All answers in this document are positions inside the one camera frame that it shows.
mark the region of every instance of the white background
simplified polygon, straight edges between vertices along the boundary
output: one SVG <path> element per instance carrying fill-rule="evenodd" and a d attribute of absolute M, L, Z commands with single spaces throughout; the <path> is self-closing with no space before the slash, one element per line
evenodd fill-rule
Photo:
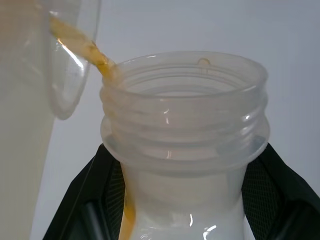
<path fill-rule="evenodd" d="M 270 143 L 320 195 L 319 12 L 319 0 L 102 0 L 97 45 L 116 62 L 201 50 L 263 64 Z M 32 240 L 42 239 L 70 182 L 101 143 L 100 87 L 92 68 L 74 115 L 54 124 Z"/>

